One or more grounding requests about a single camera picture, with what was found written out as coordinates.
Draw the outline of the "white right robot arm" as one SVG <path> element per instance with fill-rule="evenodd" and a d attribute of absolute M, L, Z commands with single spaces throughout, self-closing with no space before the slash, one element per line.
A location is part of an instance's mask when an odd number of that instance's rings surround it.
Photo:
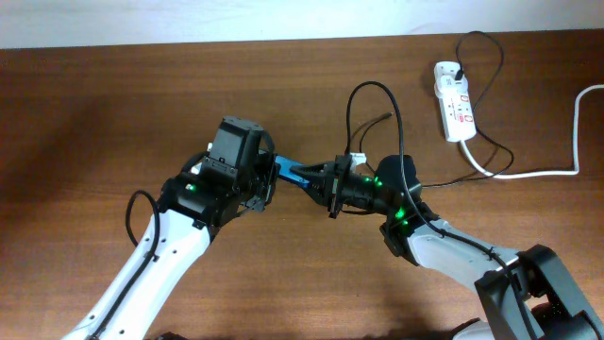
<path fill-rule="evenodd" d="M 479 297 L 486 318 L 457 339 L 600 339 L 603 322 L 558 255 L 549 247 L 495 246 L 471 237 L 421 199 L 411 157 L 384 158 L 372 177 L 354 172 L 354 159 L 291 163 L 281 178 L 301 187 L 335 218 L 345 206 L 377 213 L 384 242 L 396 257 L 440 272 Z"/>

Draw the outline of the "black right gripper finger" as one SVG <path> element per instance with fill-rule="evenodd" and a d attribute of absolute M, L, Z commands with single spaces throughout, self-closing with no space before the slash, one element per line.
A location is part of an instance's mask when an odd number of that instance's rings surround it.
<path fill-rule="evenodd" d="M 316 184 L 310 184 L 306 189 L 306 194 L 318 205 L 326 206 L 327 200 L 325 196 L 325 189 Z"/>
<path fill-rule="evenodd" d="M 317 182 L 325 177 L 325 163 L 317 163 L 313 165 L 298 164 L 293 165 L 290 170 L 293 174 L 301 177 L 308 182 Z"/>

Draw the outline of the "blue Samsung Galaxy smartphone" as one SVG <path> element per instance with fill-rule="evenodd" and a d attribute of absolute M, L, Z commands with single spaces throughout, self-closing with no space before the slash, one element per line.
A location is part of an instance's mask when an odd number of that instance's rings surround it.
<path fill-rule="evenodd" d="M 276 156 L 276 163 L 279 165 L 278 177 L 280 179 L 283 179 L 302 189 L 309 187 L 310 182 L 308 180 L 298 176 L 292 171 L 293 167 L 301 166 L 301 163 L 283 156 Z"/>

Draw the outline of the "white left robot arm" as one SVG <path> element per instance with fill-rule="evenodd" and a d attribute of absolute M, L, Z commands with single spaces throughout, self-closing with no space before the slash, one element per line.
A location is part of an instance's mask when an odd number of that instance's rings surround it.
<path fill-rule="evenodd" d="M 174 288 L 222 227 L 272 199 L 278 156 L 259 150 L 229 160 L 214 151 L 189 159 L 151 198 L 143 237 L 69 339 L 143 339 Z"/>

